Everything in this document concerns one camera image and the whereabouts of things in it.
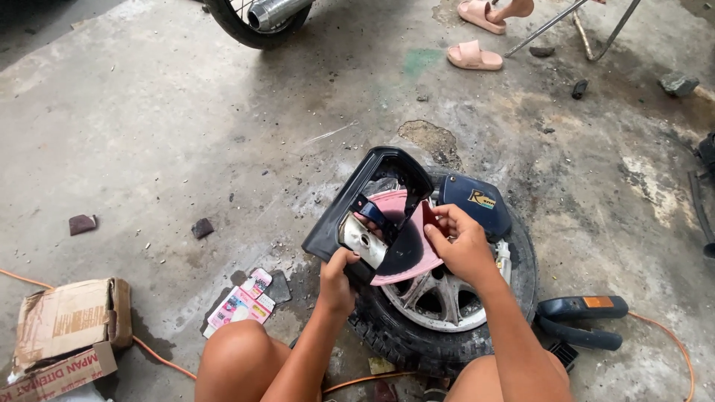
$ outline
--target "tire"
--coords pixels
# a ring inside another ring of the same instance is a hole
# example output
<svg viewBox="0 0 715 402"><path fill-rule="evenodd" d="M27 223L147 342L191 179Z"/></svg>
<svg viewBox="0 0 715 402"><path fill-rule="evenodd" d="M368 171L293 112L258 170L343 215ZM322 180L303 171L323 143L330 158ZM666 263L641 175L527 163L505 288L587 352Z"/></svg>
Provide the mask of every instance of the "tire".
<svg viewBox="0 0 715 402"><path fill-rule="evenodd" d="M263 34L243 22L234 11L229 0L204 0L216 22L233 39L253 49L271 50L285 43L305 23L311 4L301 9L282 30Z"/></svg>
<svg viewBox="0 0 715 402"><path fill-rule="evenodd" d="M446 175L461 175L443 167L424 167L435 187ZM374 194L386 190L376 185ZM510 243L511 287L524 318L531 324L536 313L538 266L531 237L524 221L506 205L512 219ZM424 328L400 313L385 297L382 288L370 286L357 299L348 323L380 356L405 371L430 377L456 378L472 360L494 353L487 325L460 333L441 333Z"/></svg>

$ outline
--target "r logo sticker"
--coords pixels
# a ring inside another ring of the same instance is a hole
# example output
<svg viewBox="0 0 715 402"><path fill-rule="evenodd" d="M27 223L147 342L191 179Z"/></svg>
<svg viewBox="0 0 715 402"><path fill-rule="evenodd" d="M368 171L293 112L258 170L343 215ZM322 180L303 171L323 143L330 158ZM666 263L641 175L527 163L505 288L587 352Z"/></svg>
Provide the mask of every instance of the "r logo sticker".
<svg viewBox="0 0 715 402"><path fill-rule="evenodd" d="M477 204L489 208L490 210L494 208L494 205L496 204L495 200L492 200L491 198L487 197L483 192L479 190L472 190L472 195L469 196L468 200L471 202L476 202Z"/></svg>

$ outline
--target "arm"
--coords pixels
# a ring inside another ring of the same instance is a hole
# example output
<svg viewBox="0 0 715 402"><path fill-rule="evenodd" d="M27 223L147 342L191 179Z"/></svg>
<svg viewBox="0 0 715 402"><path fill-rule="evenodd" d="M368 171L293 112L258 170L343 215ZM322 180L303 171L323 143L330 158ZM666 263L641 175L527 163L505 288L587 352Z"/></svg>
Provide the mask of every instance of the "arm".
<svg viewBox="0 0 715 402"><path fill-rule="evenodd" d="M456 240L449 242L432 225L425 226L425 234L450 271L479 294L487 314L504 402L571 402L568 386L501 277L484 229L456 205L441 205L433 212L442 216L438 223L448 228Z"/></svg>
<svg viewBox="0 0 715 402"><path fill-rule="evenodd" d="M261 402L315 401L335 339L355 309L355 294L342 269L359 259L357 253L340 248L328 264L321 264L315 310Z"/></svg>

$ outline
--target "orange extension cord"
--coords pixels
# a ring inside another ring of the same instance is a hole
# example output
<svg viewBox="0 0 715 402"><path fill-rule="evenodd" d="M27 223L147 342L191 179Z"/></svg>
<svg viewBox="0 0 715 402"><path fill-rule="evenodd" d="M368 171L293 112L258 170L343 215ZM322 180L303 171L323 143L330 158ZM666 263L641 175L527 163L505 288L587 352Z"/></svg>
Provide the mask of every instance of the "orange extension cord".
<svg viewBox="0 0 715 402"><path fill-rule="evenodd" d="M21 276L19 276L19 275L15 275L15 274L13 274L13 273L10 273L10 272L5 271L5 270L2 270L2 269L0 269L0 273L3 273L3 274L5 274L5 275L11 276L11 277L16 278L16 279L23 280L23 281L25 281L25 282L33 283L33 284L35 284L35 285L44 286L45 288L48 288L48 289L54 289L53 286L47 285L46 283L37 282L36 280L32 280L32 279L28 279L28 278L23 278L23 277L21 277ZM638 314L633 313L632 311L629 311L628 314L630 314L630 315L632 315L633 317L638 318L638 319L640 319L640 320L643 320L643 321L646 321L646 322L648 322L648 323L657 325L657 326L660 327L662 330L666 331L666 333L668 333L668 335L669 335L671 338L673 338L673 340L675 341L675 343L678 344L678 347L680 348L680 351L683 352L683 357L685 357L685 362L688 363L688 370L690 370L690 393L688 394L688 397L683 400L683 402L691 402L691 400L693 399L693 393L695 392L695 374L694 374L694 372L693 372L693 365L690 363L690 357L688 356L688 352L687 352L687 350L685 350L685 346L683 346L683 343L681 343L681 341L679 341L678 338L676 338L676 336L675 336L668 328L665 328L664 326L662 326L662 324L658 323L657 321L652 320L652 319L650 319L650 318L645 318L645 317L643 317L642 315L638 315ZM165 364L165 365L167 365L167 366L169 366L169 367L175 368L175 369L177 369L178 371L181 371L183 374L186 374L187 376L189 376L189 377L193 378L194 380L196 380L196 375L193 374L192 372L190 372L190 371L188 371L188 370L185 370L185 369L183 369L183 368L181 368L181 367L179 367L179 366L173 364L172 362L163 359L161 356L157 355L156 352L154 352L149 346L147 346L146 343L142 342L142 341L141 341L139 338L137 338L136 336L132 336L132 338L134 339L134 342L138 343L139 346L141 346L141 347L143 347L144 349L146 349L147 352L149 352L152 356L154 356L158 361L162 362L163 364ZM352 385L352 384L355 384L355 383L361 383L361 382L367 381L367 380L375 380L375 379L378 379L378 378L389 378L389 377L397 377L397 376L406 376L406 375L409 375L409 374L415 374L415 373L414 373L414 372L406 372L406 373L386 373L386 374L379 374L379 375L376 375L376 376L367 376L367 377L362 377L362 378L356 378L355 380L351 380L351 381L348 381L348 382L346 382L346 383L337 384L336 386L330 387L330 388L324 390L322 393L323 393L323 395L325 395L326 393L333 392L333 391L335 391L335 390L337 390L337 389L339 389L339 388L342 388L342 387L345 387L345 386L349 386L349 385Z"/></svg>

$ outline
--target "green paint stain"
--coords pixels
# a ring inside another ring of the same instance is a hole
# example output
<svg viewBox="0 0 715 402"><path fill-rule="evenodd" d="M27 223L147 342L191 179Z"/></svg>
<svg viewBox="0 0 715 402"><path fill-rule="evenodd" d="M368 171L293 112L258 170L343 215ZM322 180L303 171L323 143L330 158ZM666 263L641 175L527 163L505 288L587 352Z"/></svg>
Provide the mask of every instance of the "green paint stain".
<svg viewBox="0 0 715 402"><path fill-rule="evenodd" d="M405 56L403 71L410 78L419 77L427 67L444 58L444 51L437 49L410 49Z"/></svg>

